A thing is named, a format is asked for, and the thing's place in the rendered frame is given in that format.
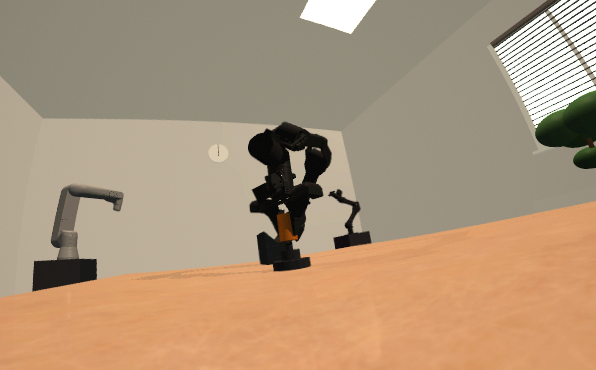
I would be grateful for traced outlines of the orange knob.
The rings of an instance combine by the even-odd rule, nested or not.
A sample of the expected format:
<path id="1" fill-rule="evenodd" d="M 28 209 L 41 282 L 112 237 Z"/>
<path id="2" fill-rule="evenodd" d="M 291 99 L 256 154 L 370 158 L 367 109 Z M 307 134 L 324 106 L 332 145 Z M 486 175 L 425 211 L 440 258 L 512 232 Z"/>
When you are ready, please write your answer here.
<path id="1" fill-rule="evenodd" d="M 280 242 L 297 240 L 298 236 L 293 234 L 290 213 L 277 215 L 278 231 Z"/>

